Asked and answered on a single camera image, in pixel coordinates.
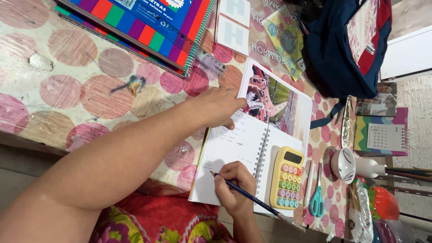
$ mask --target yellow calculator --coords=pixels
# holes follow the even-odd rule
[[[273,208],[294,210],[299,206],[300,182],[305,156],[288,146],[276,155],[270,190],[270,205]]]

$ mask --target white bottle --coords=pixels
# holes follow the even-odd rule
[[[375,160],[356,158],[356,176],[375,178],[378,175],[386,176],[386,165],[379,165]]]

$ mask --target backpack strap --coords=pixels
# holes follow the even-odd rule
[[[333,107],[333,109],[330,111],[330,117],[328,118],[322,118],[319,120],[315,120],[315,121],[311,121],[311,129],[317,128],[317,127],[323,127],[327,124],[329,124],[332,120],[333,117],[339,113],[343,107],[345,107],[346,105],[346,101],[347,98],[341,98],[339,99],[339,103],[335,104],[335,106]]]

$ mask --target calendar page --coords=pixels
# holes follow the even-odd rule
[[[406,151],[405,125],[369,123],[367,148]]]

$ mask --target white bowl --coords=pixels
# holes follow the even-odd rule
[[[350,184],[356,175],[356,160],[349,147],[337,150],[331,158],[331,170],[346,184]]]

